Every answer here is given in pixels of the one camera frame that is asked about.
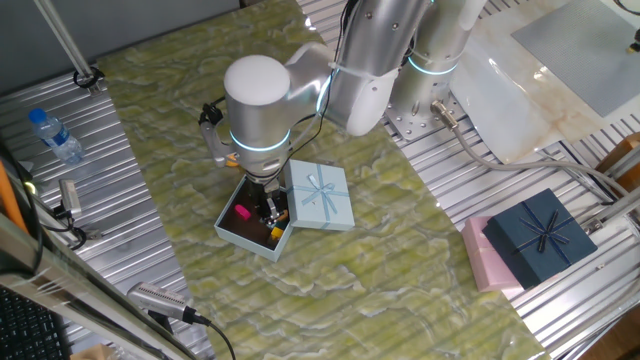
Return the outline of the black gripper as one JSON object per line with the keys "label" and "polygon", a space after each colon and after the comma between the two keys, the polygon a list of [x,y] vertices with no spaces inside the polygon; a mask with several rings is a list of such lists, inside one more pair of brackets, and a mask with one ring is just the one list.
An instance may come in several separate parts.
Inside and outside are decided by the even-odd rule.
{"label": "black gripper", "polygon": [[248,173],[249,195],[256,201],[256,211],[260,218],[269,224],[275,224],[282,216],[277,199],[280,196],[280,179],[275,174],[259,177]]}

